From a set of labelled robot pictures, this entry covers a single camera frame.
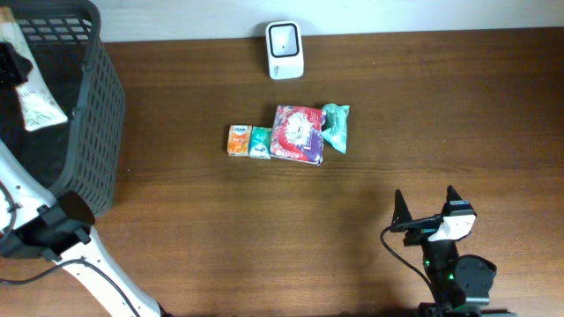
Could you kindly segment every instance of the small orange package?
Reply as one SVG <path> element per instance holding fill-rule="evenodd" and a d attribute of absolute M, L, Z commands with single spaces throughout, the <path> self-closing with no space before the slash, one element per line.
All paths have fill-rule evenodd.
<path fill-rule="evenodd" d="M 227 140 L 227 153 L 229 156 L 248 156 L 250 134 L 252 126 L 231 126 Z"/>

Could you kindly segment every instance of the basket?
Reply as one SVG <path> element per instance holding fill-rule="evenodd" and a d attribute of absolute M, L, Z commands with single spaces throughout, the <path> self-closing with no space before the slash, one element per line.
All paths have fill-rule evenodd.
<path fill-rule="evenodd" d="M 69 121 L 25 132 L 7 116 L 0 119 L 0 137 L 53 195 L 75 191 L 99 217 L 114 197 L 125 96 L 100 41 L 98 9 L 86 0 L 0 0 L 5 5 Z M 15 93 L 2 94 L 3 102 L 19 106 Z"/>

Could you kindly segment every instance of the snack package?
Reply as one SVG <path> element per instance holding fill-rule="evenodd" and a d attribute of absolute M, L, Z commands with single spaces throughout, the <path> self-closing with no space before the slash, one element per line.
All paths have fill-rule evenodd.
<path fill-rule="evenodd" d="M 32 52 L 27 46 L 26 38 L 8 7 L 0 7 L 0 41 L 10 42 L 16 52 L 33 65 L 27 76 L 27 82 L 16 86 L 26 130 L 35 131 L 67 122 L 67 116 L 47 88 Z"/>
<path fill-rule="evenodd" d="M 278 106 L 272 127 L 271 156 L 320 165 L 323 122 L 323 112 L 319 109 Z"/>
<path fill-rule="evenodd" d="M 230 156 L 248 156 L 250 134 L 253 127 L 234 125 L 229 128 L 229 138 L 227 139 L 227 153 Z"/>
<path fill-rule="evenodd" d="M 272 129 L 253 127 L 249 156 L 253 159 L 271 159 Z"/>
<path fill-rule="evenodd" d="M 341 153 L 346 153 L 346 117 L 349 106 L 327 104 L 321 109 L 325 114 L 325 130 L 321 133 L 333 147 Z"/>

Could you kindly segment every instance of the wall-mounted sensor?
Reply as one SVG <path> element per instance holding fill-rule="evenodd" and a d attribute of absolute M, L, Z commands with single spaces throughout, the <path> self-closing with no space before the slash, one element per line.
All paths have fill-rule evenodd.
<path fill-rule="evenodd" d="M 266 50 L 272 79 L 297 78 L 303 75 L 303 47 L 297 23 L 281 21 L 267 25 Z"/>

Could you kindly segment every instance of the wooden table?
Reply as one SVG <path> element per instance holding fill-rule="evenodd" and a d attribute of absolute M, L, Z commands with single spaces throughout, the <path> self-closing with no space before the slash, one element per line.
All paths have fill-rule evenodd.
<path fill-rule="evenodd" d="M 478 212 L 461 254 L 498 266 L 491 308 L 564 312 L 564 29 L 306 37 L 274 82 L 261 39 L 107 45 L 127 94 L 115 207 L 97 223 L 176 316 L 320 316 L 415 307 L 423 281 L 381 246 L 394 190 L 414 217 L 449 184 Z M 230 124 L 279 104 L 351 105 L 321 166 L 229 158 Z M 390 244 L 421 267 L 420 248 Z M 2 277 L 52 264 L 1 260 Z M 0 287 L 1 315 L 104 316 L 71 276 Z"/>

